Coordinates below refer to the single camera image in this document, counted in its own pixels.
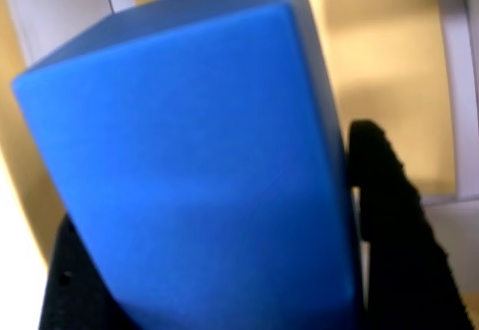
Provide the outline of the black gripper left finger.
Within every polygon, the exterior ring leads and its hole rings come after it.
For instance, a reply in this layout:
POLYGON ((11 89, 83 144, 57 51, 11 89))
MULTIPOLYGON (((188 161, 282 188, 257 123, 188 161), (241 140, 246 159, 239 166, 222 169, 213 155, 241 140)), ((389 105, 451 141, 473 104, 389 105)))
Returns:
POLYGON ((55 238, 39 328, 138 328, 107 290, 69 216, 55 238))

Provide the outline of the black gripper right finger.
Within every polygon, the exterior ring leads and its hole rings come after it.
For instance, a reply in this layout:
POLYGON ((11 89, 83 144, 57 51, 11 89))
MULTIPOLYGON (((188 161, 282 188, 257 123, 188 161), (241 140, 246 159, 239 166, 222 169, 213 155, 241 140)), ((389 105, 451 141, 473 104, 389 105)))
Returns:
POLYGON ((373 121, 351 123, 348 171, 360 193, 361 237, 370 245, 370 328, 472 329, 421 196, 373 121))

